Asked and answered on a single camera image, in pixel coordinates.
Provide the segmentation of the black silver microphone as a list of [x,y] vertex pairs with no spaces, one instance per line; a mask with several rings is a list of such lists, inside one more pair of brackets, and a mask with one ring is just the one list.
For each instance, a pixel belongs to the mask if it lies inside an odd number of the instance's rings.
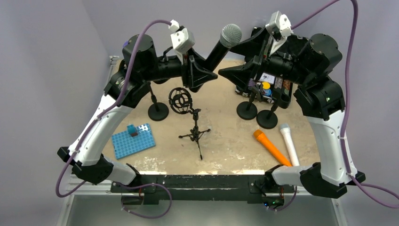
[[238,25],[226,25],[221,31],[219,41],[205,60],[203,67],[209,71],[215,70],[230,49],[241,42],[241,38],[242,31]]

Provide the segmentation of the orange mic round stand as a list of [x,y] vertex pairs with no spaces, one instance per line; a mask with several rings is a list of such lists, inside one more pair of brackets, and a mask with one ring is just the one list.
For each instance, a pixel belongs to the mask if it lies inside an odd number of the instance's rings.
[[253,103],[254,100],[257,99],[258,102],[263,101],[263,95],[259,87],[252,86],[250,90],[252,92],[249,96],[249,101],[241,102],[236,108],[237,115],[244,120],[252,120],[257,116],[258,110]]

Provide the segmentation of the white mic clamp stand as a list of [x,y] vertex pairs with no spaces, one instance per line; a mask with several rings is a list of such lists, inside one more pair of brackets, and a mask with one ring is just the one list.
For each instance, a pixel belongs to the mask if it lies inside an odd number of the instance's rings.
[[261,128],[272,129],[277,126],[278,117],[275,111],[278,108],[287,109],[291,103],[292,91],[282,91],[270,110],[262,110],[256,116],[256,122]]

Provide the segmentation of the orange microphone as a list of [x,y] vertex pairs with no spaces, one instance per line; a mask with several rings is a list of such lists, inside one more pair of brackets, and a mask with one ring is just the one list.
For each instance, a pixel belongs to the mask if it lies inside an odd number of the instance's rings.
[[276,146],[268,139],[268,137],[261,131],[256,130],[253,133],[254,138],[262,144],[266,150],[282,165],[291,167],[290,161],[276,148]]

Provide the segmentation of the white microphone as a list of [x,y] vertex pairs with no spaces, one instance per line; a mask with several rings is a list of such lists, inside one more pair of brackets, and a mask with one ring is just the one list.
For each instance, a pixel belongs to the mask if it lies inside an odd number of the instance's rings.
[[295,145],[291,135],[291,128],[288,124],[284,123],[279,126],[279,130],[285,141],[287,152],[293,166],[300,166],[300,162],[296,153]]

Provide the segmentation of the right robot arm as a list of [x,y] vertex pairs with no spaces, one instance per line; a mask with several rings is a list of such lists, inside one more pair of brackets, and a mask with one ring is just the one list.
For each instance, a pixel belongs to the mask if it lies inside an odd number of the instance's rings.
[[352,161],[345,139],[349,97],[329,77],[342,57],[337,42],[329,35],[317,33],[307,38],[293,34],[273,54],[255,56],[243,65],[219,70],[221,76],[240,88],[255,72],[297,85],[294,97],[312,128],[320,161],[309,166],[273,167],[265,173],[267,190],[301,186],[314,196],[336,199],[347,192],[348,185],[365,181],[365,174]]

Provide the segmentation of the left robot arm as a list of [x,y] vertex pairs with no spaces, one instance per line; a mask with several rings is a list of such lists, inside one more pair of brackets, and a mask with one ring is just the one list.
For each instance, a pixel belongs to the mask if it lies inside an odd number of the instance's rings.
[[158,57],[153,39],[147,34],[131,37],[122,52],[123,67],[109,80],[85,130],[75,142],[59,148],[57,153],[79,179],[92,184],[111,180],[133,193],[140,188],[139,172],[130,164],[112,161],[103,155],[103,149],[116,128],[150,92],[151,82],[161,84],[181,77],[185,87],[197,92],[217,75],[192,49],[188,51],[184,64],[177,56],[167,60]]

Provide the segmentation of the purple mic black stand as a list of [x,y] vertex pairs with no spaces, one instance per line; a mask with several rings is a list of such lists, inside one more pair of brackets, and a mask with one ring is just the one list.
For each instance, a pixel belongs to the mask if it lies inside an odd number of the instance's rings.
[[153,121],[162,121],[167,118],[169,108],[166,104],[158,102],[157,98],[151,88],[150,82],[147,82],[147,87],[151,94],[152,105],[148,109],[148,116]]

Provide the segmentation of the white playing card box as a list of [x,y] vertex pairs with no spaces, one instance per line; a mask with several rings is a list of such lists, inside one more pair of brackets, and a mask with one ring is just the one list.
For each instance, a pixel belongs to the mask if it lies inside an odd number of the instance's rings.
[[260,82],[267,82],[269,84],[274,84],[275,83],[275,76],[267,74],[267,73],[263,73],[259,79]]

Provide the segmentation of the yellow dealer chip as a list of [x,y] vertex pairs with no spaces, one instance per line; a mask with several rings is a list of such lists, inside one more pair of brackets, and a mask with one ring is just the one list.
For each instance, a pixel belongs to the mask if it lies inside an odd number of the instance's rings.
[[263,82],[262,87],[263,87],[263,89],[270,89],[271,85],[268,82]]

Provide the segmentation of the black poker chip case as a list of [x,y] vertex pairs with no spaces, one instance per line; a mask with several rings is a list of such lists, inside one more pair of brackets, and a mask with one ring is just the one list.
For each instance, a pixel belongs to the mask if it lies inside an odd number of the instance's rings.
[[[252,28],[250,38],[244,41],[245,45],[242,48],[253,48],[260,50],[264,38],[268,37],[268,33],[263,31],[262,27],[255,26]],[[288,80],[282,80],[276,76],[263,73],[259,79],[251,79],[246,88],[242,89],[239,86],[235,87],[234,92],[243,97],[249,97],[252,92],[252,87],[258,87],[262,94],[263,101],[273,104],[277,99],[278,91],[281,92],[281,100],[279,103],[282,108],[288,108],[291,104],[293,83]]]

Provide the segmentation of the teal lego brick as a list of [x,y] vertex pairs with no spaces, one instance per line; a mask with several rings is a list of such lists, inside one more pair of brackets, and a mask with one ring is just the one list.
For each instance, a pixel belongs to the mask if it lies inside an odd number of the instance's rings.
[[137,129],[133,124],[127,126],[127,132],[131,137],[138,135]]

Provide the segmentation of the blue lego baseplate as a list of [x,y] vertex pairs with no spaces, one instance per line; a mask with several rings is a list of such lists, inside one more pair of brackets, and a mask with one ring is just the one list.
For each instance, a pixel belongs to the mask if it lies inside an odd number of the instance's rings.
[[152,148],[156,145],[152,129],[148,123],[135,127],[137,136],[134,137],[129,134],[133,126],[133,124],[128,125],[125,131],[112,135],[112,144],[117,160]]

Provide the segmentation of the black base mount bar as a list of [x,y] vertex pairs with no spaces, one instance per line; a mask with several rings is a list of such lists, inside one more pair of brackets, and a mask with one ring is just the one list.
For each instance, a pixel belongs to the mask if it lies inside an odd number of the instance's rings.
[[264,173],[255,175],[142,175],[139,189],[126,189],[113,183],[112,193],[123,196],[140,193],[144,204],[160,201],[245,201],[248,204],[272,202],[293,194],[293,186],[266,185]]

